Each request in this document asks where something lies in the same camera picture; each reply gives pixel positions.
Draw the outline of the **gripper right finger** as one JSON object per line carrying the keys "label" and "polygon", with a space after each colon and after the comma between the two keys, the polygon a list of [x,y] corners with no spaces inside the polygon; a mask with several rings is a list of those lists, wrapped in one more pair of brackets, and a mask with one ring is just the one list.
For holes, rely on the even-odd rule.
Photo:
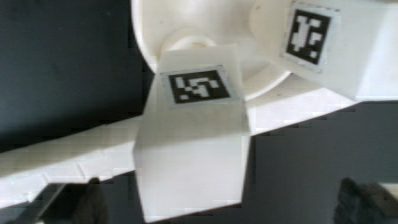
{"label": "gripper right finger", "polygon": [[379,183],[341,180],[334,224],[398,224],[398,199]]}

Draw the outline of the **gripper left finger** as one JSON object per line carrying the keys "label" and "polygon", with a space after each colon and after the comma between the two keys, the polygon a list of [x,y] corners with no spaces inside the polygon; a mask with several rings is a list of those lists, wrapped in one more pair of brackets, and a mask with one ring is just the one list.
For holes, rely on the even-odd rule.
{"label": "gripper left finger", "polygon": [[50,184],[27,206],[14,224],[108,224],[100,179]]}

